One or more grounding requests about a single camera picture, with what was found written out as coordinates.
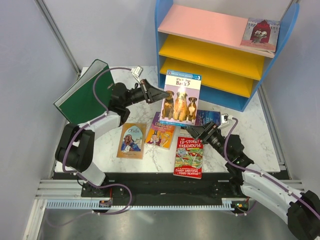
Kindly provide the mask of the dogs bark book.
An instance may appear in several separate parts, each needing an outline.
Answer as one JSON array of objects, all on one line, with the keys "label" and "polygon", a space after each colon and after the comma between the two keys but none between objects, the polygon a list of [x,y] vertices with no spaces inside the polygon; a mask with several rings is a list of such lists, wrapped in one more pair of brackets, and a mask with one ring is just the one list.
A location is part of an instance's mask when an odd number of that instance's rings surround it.
[{"label": "dogs bark book", "polygon": [[202,76],[175,70],[167,70],[159,121],[165,125],[194,126],[199,105]]}]

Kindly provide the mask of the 13-Storey Treehouse book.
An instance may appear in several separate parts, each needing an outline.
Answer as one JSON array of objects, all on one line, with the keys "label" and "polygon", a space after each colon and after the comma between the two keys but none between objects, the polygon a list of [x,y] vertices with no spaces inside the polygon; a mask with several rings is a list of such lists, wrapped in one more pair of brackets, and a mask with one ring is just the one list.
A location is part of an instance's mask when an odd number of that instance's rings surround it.
[{"label": "13-Storey Treehouse book", "polygon": [[204,147],[199,139],[179,136],[177,139],[173,175],[202,178]]}]

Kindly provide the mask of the Roald Dahl Charlie book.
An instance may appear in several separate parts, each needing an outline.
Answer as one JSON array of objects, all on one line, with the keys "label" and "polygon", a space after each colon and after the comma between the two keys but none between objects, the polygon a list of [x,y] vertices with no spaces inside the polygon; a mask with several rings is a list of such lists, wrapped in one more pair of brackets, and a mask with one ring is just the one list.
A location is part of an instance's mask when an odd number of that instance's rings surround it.
[{"label": "Roald Dahl Charlie book", "polygon": [[145,143],[169,150],[176,127],[174,125],[160,123],[160,115],[160,112],[155,113]]}]

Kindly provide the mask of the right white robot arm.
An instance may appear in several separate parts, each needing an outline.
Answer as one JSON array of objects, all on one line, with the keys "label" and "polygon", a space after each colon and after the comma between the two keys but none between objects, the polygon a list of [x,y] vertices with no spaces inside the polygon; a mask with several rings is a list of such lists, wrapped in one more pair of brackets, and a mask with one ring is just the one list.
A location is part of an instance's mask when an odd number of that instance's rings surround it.
[{"label": "right white robot arm", "polygon": [[262,168],[244,153],[237,134],[223,136],[218,125],[187,126],[196,140],[210,145],[225,160],[226,168],[235,177],[229,191],[235,197],[243,194],[275,213],[298,240],[315,240],[320,236],[320,198],[311,190],[293,188]]}]

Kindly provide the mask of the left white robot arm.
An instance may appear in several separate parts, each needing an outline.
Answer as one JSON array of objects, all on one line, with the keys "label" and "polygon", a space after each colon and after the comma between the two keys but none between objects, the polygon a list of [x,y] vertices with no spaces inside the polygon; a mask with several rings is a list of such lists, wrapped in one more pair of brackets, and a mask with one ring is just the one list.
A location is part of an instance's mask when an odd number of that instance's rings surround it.
[{"label": "left white robot arm", "polygon": [[129,106],[145,101],[148,104],[167,98],[170,94],[152,86],[146,79],[128,89],[122,82],[111,88],[108,111],[98,117],[81,123],[69,123],[62,132],[55,151],[55,160],[69,167],[72,172],[92,185],[92,191],[99,197],[106,196],[110,185],[106,174],[93,162],[95,140],[112,129],[122,126],[130,115]]}]

